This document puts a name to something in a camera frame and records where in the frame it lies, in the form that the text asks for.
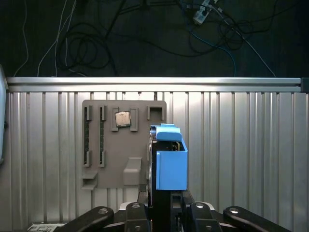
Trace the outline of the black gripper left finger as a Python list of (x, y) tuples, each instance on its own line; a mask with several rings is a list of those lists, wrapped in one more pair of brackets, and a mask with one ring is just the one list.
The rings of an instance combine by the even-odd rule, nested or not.
[(149, 187), (141, 185), (136, 202), (126, 202), (117, 212), (98, 206), (56, 229), (57, 232), (150, 232)]

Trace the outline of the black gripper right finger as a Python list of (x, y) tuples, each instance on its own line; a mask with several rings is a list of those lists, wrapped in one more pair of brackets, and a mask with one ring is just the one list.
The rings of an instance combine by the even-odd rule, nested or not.
[(182, 225), (185, 232), (287, 232), (288, 229), (240, 206), (222, 213), (210, 203), (197, 202), (189, 191), (182, 192)]

